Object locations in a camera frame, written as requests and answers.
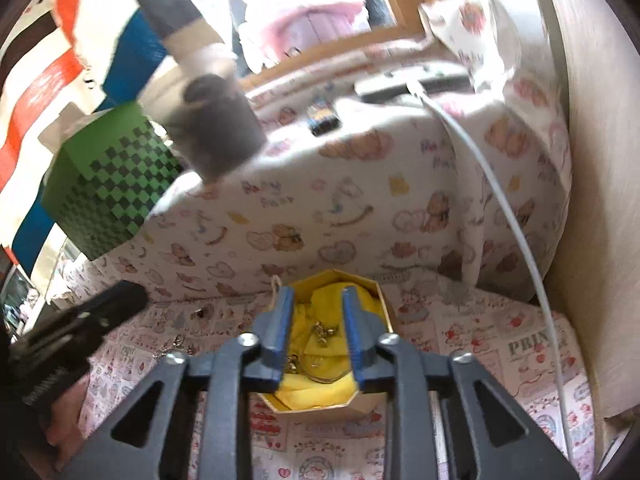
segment cartoon print bedsheet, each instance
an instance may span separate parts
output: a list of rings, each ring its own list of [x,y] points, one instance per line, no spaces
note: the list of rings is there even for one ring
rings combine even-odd
[[[422,269],[376,277],[401,322],[402,334],[423,351],[457,349],[476,358],[563,449],[558,393],[542,313],[538,307],[453,282]],[[153,353],[176,335],[196,352],[217,349],[245,332],[271,301],[271,293],[154,304],[108,336],[92,358],[81,431],[90,434],[150,370]],[[202,308],[205,315],[194,311]],[[593,404],[574,330],[556,316],[574,466],[583,480],[593,472]],[[204,403],[199,404],[190,479],[196,478]],[[254,478],[281,480],[382,480],[385,406],[362,420],[296,424],[282,420],[259,399],[250,408]],[[440,479],[447,478],[442,427],[436,424]]]
[[[437,99],[492,164],[544,274],[571,185],[554,82],[519,70],[517,45],[498,49],[508,23],[496,20],[491,0],[440,0],[422,12],[426,42],[369,46],[251,92],[269,134],[259,156],[209,187],[183,174],[130,242],[65,270],[75,301],[125,279],[145,285],[153,302],[94,356],[86,433],[177,333],[196,350],[216,348],[251,325],[272,276],[287,283],[340,268],[385,283],[404,336],[419,348],[473,351],[562,446],[540,311],[513,301],[532,297],[529,274],[477,163],[411,99],[369,105],[353,96],[354,81],[371,73],[429,59],[467,65],[476,92]],[[342,121],[318,138],[305,120],[317,97]],[[208,314],[192,317],[203,306]],[[590,389],[573,330],[562,316],[556,323],[574,464],[586,479],[594,457]],[[251,416],[255,478],[382,478],[382,406],[334,425],[287,425],[260,402]]]
[[[430,13],[438,14],[434,33],[454,38],[447,47],[458,46],[461,60],[482,60],[468,62],[476,93],[437,99],[494,167],[544,273],[571,181],[552,85],[529,73],[505,76],[490,0],[441,0]],[[443,19],[447,30],[438,28]],[[287,281],[331,267],[364,275],[428,268],[527,301],[526,265],[466,148],[410,100],[369,105],[352,95],[368,73],[434,56],[443,51],[433,43],[374,45],[252,92],[270,134],[262,153],[206,188],[196,174],[178,178],[130,242],[69,270],[70,288],[86,298],[128,279],[145,285],[153,301],[167,301],[269,290],[274,274]],[[305,117],[318,96],[342,121],[322,137]]]

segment wooden window frame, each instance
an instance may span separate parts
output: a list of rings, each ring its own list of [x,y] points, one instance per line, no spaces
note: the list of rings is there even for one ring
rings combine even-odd
[[[295,70],[333,56],[339,56],[350,50],[361,48],[385,41],[412,38],[424,33],[418,6],[421,3],[432,3],[435,0],[388,0],[391,11],[396,19],[394,27],[378,27],[370,32],[357,34],[348,38],[341,38],[331,43],[323,43],[301,52],[298,56],[285,59],[276,66],[262,70],[258,74],[246,76],[240,80],[245,91],[257,88],[265,83],[274,81]]]

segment tissue box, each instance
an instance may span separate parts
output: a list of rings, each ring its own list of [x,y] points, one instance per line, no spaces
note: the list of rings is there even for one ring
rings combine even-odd
[[[389,332],[396,332],[394,327],[399,323],[395,313],[388,303],[377,282],[368,280],[361,276],[355,276],[341,270],[325,270],[288,286],[293,288],[297,301],[309,301],[311,294],[316,288],[336,282],[353,282],[366,288],[373,296],[377,297],[382,304],[385,314],[383,320]],[[271,394],[258,394],[273,412],[279,417],[292,420],[293,422],[335,422],[339,420],[353,420],[362,418],[371,412],[381,401],[385,400],[386,394],[363,394],[356,392],[349,402],[337,404],[325,408],[313,408],[310,410],[290,410]]]
[[[62,143],[42,206],[95,260],[131,239],[181,171],[140,106],[126,103]]]

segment green box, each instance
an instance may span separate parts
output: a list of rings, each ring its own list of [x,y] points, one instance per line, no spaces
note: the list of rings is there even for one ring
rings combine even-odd
[[[137,232],[182,167],[140,106],[117,106],[66,140],[42,206],[90,260]]]

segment white cable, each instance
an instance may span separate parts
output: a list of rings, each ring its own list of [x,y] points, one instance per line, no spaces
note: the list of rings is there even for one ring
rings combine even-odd
[[[545,287],[542,283],[542,277],[540,276],[538,266],[536,265],[536,260],[533,257],[531,249],[529,248],[529,244],[527,244],[527,239],[525,238],[524,233],[522,232],[522,229],[518,224],[516,216],[511,209],[511,205],[509,204],[504,191],[500,187],[500,183],[495,176],[494,170],[491,169],[489,161],[486,160],[486,157],[480,151],[480,148],[478,148],[478,145],[475,143],[475,141],[450,114],[444,111],[436,101],[434,101],[427,95],[427,93],[424,91],[423,86],[419,82],[410,81],[406,86],[409,89],[409,92],[420,99],[423,106],[425,106],[429,110],[432,110],[445,123],[445,125],[447,126],[447,130],[453,131],[460,138],[460,140],[462,140],[466,144],[471,153],[474,154],[476,160],[478,161],[478,164],[480,164],[482,170],[484,171],[484,174],[486,175],[486,179],[489,181],[491,188],[494,190],[495,197],[498,199],[498,203],[500,204],[507,222],[511,227],[511,231],[513,231],[513,235],[516,238],[518,247],[522,251],[524,259],[527,263],[527,267],[529,267],[529,273],[531,274],[531,278],[533,279],[533,285],[536,289],[536,294],[538,295],[538,300],[540,301],[540,307],[542,308],[542,313],[545,318],[546,330],[549,333],[549,339],[551,341],[551,351],[555,364],[556,387],[558,388],[558,398],[560,403],[560,417],[562,419],[562,432],[564,433],[564,444],[566,446],[567,457],[569,459],[569,462],[571,462],[573,454],[571,448],[571,436],[569,434],[569,426],[566,416],[566,397],[564,396],[564,387],[562,381],[562,363],[560,362],[558,334],[556,333],[556,326],[554,324],[554,318],[551,314],[551,308],[549,307],[549,300],[546,297]]]

